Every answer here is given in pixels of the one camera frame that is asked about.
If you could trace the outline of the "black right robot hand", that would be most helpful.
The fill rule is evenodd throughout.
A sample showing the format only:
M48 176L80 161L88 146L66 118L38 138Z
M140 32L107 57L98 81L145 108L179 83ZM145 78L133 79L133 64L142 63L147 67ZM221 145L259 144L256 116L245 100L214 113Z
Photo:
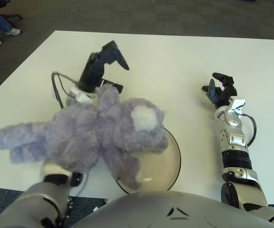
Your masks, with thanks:
M221 82L223 89L215 86L215 81L210 79L209 85L202 86L201 90L206 93L207 97L216 108L230 104L231 96L237 96L237 90L234 87L234 79L222 73L214 72L213 78Z

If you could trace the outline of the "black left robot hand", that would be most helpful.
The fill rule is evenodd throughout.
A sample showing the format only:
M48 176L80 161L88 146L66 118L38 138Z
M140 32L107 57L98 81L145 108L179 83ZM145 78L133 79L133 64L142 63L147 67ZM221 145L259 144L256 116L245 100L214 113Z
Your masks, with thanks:
M86 66L78 81L78 88L87 93L93 93L103 81L105 64L117 62L123 69L130 70L114 40L102 46L100 52L93 52L89 56Z

